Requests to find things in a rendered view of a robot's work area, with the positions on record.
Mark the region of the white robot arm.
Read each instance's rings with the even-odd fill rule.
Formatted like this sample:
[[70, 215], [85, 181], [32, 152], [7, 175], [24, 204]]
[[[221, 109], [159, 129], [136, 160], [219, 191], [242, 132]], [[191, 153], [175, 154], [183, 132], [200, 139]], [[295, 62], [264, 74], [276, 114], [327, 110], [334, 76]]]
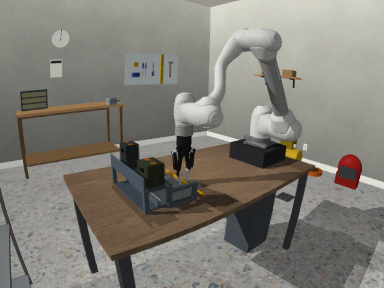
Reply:
[[257, 106], [254, 109], [250, 136], [244, 136], [246, 140], [244, 144], [267, 149], [275, 144], [274, 141], [270, 141], [271, 137], [286, 142], [299, 139], [302, 126], [288, 109], [276, 60], [277, 51], [281, 46], [281, 36], [274, 30], [267, 28], [237, 30], [227, 41], [216, 62], [214, 90], [209, 98], [203, 97], [195, 102], [191, 93], [177, 95], [174, 104], [175, 135], [189, 137], [193, 135], [194, 126], [213, 129], [222, 123], [223, 113], [220, 104], [226, 89], [226, 68], [242, 52], [251, 49], [260, 62], [273, 110], [269, 106]]

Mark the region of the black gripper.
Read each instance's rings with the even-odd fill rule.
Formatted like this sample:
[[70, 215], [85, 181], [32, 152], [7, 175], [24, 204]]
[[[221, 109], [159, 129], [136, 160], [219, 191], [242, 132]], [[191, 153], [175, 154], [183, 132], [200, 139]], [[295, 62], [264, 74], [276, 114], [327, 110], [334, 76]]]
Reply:
[[[191, 141], [192, 136], [189, 137], [176, 137], [176, 145], [177, 148], [175, 151], [172, 151], [173, 156], [173, 169], [177, 171], [177, 181], [181, 183], [181, 165], [182, 165], [182, 159], [185, 156], [185, 163], [186, 163], [186, 173], [185, 173], [185, 180], [189, 181], [189, 175], [191, 167], [193, 167], [194, 164], [194, 154], [196, 149], [191, 148]], [[184, 152], [185, 151], [185, 152]], [[190, 159], [189, 159], [189, 152], [190, 152]], [[178, 161], [177, 161], [177, 153], [178, 153]]]

